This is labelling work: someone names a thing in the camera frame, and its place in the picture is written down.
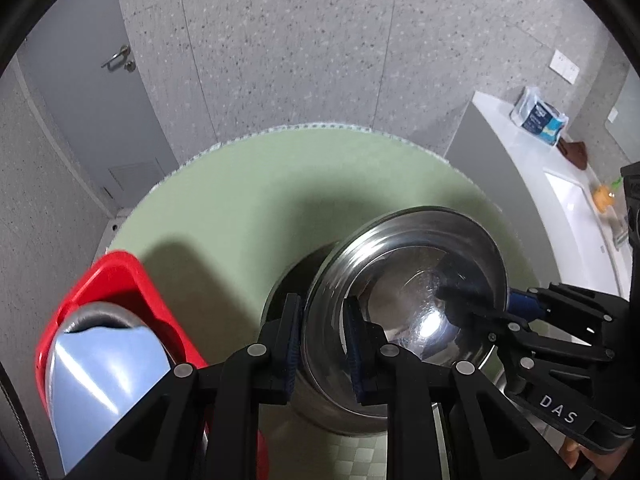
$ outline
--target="gray door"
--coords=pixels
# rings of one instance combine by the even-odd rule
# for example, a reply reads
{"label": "gray door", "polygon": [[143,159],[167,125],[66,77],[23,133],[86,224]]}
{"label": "gray door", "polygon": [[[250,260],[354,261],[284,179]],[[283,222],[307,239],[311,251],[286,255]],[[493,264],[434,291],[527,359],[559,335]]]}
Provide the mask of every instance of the gray door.
{"label": "gray door", "polygon": [[85,170],[133,207],[178,167],[151,107],[118,0],[58,0],[28,35],[20,62]]}

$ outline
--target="brown cloth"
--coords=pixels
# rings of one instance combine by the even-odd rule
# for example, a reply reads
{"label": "brown cloth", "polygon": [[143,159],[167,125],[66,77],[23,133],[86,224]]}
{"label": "brown cloth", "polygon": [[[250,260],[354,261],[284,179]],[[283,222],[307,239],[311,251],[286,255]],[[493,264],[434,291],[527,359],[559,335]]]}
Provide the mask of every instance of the brown cloth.
{"label": "brown cloth", "polygon": [[558,150],[564,158],[579,170],[587,169],[587,146],[581,140],[579,142],[567,142],[562,137],[558,140]]}

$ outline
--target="light switch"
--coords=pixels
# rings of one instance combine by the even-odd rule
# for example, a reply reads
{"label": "light switch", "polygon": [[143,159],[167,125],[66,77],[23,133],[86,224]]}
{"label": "light switch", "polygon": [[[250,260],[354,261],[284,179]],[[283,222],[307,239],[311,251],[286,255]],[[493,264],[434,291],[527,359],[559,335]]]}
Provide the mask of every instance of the light switch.
{"label": "light switch", "polygon": [[578,79],[578,74],[580,73],[578,66],[559,50],[554,52],[554,57],[551,60],[549,68],[559,73],[559,75],[571,84],[575,84],[575,81]]}

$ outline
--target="metal bowl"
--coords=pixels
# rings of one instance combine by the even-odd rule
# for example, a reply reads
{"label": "metal bowl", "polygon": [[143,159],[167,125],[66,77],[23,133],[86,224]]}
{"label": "metal bowl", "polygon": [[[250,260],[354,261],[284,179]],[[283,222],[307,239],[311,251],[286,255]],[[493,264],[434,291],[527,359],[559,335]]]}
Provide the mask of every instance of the metal bowl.
{"label": "metal bowl", "polygon": [[385,406],[360,406],[351,387],[342,327],[342,302],[356,295],[366,319],[387,339],[423,361],[450,367],[459,360],[481,367],[492,345],[452,325],[444,314],[463,289],[505,310],[507,277],[492,238],[475,221],[441,207],[419,207],[379,218],[338,244],[309,291],[301,340],[305,388],[294,407],[343,434],[384,431]]}

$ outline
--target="gray tiled wall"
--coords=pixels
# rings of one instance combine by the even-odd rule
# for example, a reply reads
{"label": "gray tiled wall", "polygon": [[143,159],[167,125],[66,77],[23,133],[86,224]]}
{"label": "gray tiled wall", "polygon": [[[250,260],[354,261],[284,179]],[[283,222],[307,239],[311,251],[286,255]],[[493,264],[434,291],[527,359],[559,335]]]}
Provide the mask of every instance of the gray tiled wall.
{"label": "gray tiled wall", "polygon": [[[372,126],[444,153],[475,90],[537,84],[574,117],[609,33],[581,0],[120,0],[179,162],[283,123]],[[558,48],[575,85],[548,68]]]}
{"label": "gray tiled wall", "polygon": [[583,140],[587,145],[589,164],[601,182],[616,180],[620,167],[629,164],[604,125],[625,84],[629,66],[618,42],[610,40],[600,71],[569,132],[573,140]]}
{"label": "gray tiled wall", "polygon": [[[0,360],[52,478],[62,468],[36,391],[34,349],[58,302],[91,264],[106,220],[45,138],[9,67],[0,77]],[[0,419],[15,446],[21,439],[3,400]],[[16,450],[28,463],[22,447]]]}

